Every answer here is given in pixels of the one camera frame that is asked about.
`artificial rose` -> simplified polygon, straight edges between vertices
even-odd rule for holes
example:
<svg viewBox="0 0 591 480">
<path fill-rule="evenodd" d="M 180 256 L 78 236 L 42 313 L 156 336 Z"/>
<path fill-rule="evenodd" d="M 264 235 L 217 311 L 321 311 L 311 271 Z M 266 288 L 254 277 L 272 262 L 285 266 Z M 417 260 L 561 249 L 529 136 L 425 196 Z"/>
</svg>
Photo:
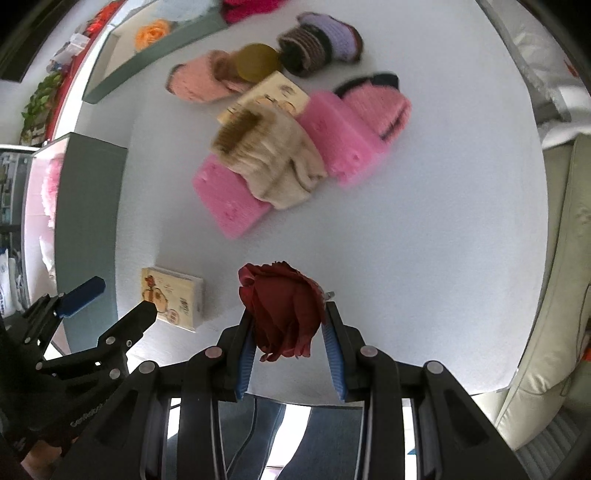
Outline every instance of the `artificial rose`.
<svg viewBox="0 0 591 480">
<path fill-rule="evenodd" d="M 135 49 L 141 51 L 170 33 L 170 22 L 156 20 L 141 27 L 135 35 Z"/>
<path fill-rule="evenodd" d="M 254 318 L 261 361 L 310 356 L 310 343 L 324 320 L 320 286 L 286 262 L 246 264 L 238 271 L 240 299 Z"/>
</svg>

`green plant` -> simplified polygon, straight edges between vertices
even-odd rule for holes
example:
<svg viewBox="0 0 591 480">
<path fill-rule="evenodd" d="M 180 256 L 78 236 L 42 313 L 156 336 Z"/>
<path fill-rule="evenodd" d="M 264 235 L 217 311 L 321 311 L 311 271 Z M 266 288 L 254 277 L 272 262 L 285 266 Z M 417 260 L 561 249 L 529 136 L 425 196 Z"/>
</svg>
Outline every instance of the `green plant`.
<svg viewBox="0 0 591 480">
<path fill-rule="evenodd" d="M 21 113 L 24 118 L 23 131 L 31 129 L 39 115 L 52 108 L 55 92 L 63 81 L 61 72 L 51 72 L 37 85 L 37 90 L 29 98 L 25 111 Z"/>
</svg>

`wall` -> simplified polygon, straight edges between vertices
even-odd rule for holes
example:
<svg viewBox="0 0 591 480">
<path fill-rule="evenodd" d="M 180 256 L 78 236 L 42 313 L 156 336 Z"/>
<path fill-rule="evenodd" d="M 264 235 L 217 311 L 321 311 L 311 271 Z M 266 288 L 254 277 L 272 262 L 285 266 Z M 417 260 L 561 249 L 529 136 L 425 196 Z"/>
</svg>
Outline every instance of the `wall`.
<svg viewBox="0 0 591 480">
<path fill-rule="evenodd" d="M 47 37 L 21 83 L 0 80 L 0 143 L 17 144 L 21 112 L 37 85 L 47 76 L 46 66 L 81 23 L 91 19 L 109 0 L 80 0 Z"/>
</svg>

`striped knitted item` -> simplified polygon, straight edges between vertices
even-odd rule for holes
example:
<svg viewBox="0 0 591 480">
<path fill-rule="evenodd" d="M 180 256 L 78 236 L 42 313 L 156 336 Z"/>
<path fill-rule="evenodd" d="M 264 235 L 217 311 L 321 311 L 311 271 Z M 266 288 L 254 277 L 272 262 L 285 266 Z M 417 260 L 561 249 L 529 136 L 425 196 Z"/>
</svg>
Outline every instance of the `striped knitted item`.
<svg viewBox="0 0 591 480">
<path fill-rule="evenodd" d="M 307 77 L 330 63 L 332 47 L 326 34 L 313 25 L 301 25 L 279 35 L 280 61 L 298 77 Z"/>
</svg>

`white cloth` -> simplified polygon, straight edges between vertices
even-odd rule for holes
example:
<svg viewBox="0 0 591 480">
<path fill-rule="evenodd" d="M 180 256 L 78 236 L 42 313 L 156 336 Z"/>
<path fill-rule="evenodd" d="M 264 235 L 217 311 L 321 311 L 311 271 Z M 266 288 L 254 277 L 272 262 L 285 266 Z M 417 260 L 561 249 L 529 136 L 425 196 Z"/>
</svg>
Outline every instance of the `white cloth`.
<svg viewBox="0 0 591 480">
<path fill-rule="evenodd" d="M 591 135 L 591 116 L 589 119 L 573 122 L 559 122 L 552 120 L 538 128 L 542 150 L 557 147 L 574 140 L 579 134 Z"/>
<path fill-rule="evenodd" d="M 353 24 L 365 53 L 357 65 L 331 64 L 298 85 L 332 90 L 390 70 L 413 115 L 376 175 L 350 190 L 327 180 L 305 204 L 271 212 L 228 241 L 191 178 L 219 128 L 215 117 L 236 98 L 192 105 L 169 94 L 165 79 L 213 48 L 275 46 L 306 10 Z M 344 322 L 393 358 L 438 359 L 472 394 L 509 384 L 540 294 L 547 192 L 527 88 L 472 0 L 290 0 L 167 55 L 83 115 L 81 133 L 129 148 L 117 225 L 119 317 L 140 300 L 142 267 L 206 282 L 208 320 L 197 332 L 157 322 L 132 348 L 136 358 L 165 365 L 215 344 L 241 318 L 238 269 L 285 260 L 334 290 Z M 322 336 L 309 359 L 255 362 L 249 390 L 337 404 Z"/>
<path fill-rule="evenodd" d="M 538 19 L 516 0 L 478 0 L 516 65 L 564 119 L 591 112 L 591 96 L 566 53 Z"/>
</svg>

